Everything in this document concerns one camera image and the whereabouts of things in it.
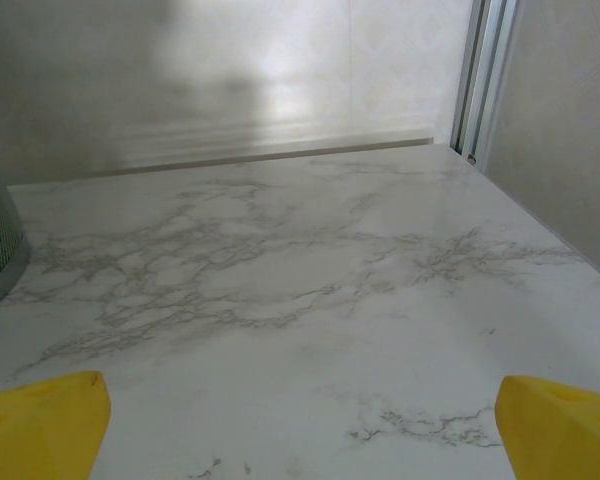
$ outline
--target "marble countertop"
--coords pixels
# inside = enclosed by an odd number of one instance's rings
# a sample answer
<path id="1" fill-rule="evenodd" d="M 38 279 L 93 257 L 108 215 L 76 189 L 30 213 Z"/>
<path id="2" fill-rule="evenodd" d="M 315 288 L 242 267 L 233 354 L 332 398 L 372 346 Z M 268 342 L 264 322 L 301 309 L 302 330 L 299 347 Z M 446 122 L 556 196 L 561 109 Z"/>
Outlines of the marble countertop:
<path id="1" fill-rule="evenodd" d="M 600 275 L 444 146 L 13 195 L 0 389 L 104 372 L 93 479 L 513 479 L 502 377 L 600 390 Z"/>

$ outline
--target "baseboard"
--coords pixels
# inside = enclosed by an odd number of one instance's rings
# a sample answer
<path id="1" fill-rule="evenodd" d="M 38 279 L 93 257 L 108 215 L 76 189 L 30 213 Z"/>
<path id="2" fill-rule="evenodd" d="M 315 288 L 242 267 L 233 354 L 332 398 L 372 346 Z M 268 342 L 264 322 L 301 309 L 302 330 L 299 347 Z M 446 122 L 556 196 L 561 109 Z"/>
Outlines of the baseboard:
<path id="1" fill-rule="evenodd" d="M 93 165 L 94 175 L 424 145 L 433 143 L 433 131 L 430 128 L 373 131 L 365 126 L 320 131 L 315 125 L 310 129 L 292 125 L 255 133 L 244 128 L 200 132 L 182 125 L 177 128 L 161 125 L 127 131 L 112 138 L 112 143 L 118 150 L 118 161 Z"/>

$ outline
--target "yellow object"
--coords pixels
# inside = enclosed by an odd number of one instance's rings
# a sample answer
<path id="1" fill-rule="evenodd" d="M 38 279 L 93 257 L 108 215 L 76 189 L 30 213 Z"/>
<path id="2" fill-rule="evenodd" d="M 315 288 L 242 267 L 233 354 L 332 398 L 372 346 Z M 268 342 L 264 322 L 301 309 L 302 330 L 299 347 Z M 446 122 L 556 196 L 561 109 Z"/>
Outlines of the yellow object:
<path id="1" fill-rule="evenodd" d="M 600 394 L 506 377 L 496 421 L 518 480 L 600 480 Z"/>
<path id="2" fill-rule="evenodd" d="M 0 480 L 89 478 L 110 414 L 99 372 L 1 392 Z"/>

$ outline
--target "white tile wall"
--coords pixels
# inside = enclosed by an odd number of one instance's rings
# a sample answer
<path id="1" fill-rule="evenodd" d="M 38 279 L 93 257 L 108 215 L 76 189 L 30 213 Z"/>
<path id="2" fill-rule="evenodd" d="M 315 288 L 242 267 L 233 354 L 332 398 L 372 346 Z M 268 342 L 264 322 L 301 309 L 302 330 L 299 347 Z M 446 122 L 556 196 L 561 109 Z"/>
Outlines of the white tile wall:
<path id="1" fill-rule="evenodd" d="M 3 0 L 0 165 L 124 168 L 138 140 L 156 162 L 351 132 L 446 142 L 471 3 Z"/>

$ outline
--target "white wall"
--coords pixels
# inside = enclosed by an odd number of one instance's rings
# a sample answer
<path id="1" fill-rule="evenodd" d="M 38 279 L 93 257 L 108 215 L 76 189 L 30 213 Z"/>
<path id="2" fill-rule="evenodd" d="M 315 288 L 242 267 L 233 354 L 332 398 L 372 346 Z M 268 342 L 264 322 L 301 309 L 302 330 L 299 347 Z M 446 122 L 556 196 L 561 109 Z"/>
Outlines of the white wall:
<path id="1" fill-rule="evenodd" d="M 447 141 L 470 7 L 2 0 L 0 166 L 26 182 L 358 132 Z"/>
<path id="2" fill-rule="evenodd" d="M 600 0 L 520 0 L 486 173 L 600 268 Z"/>

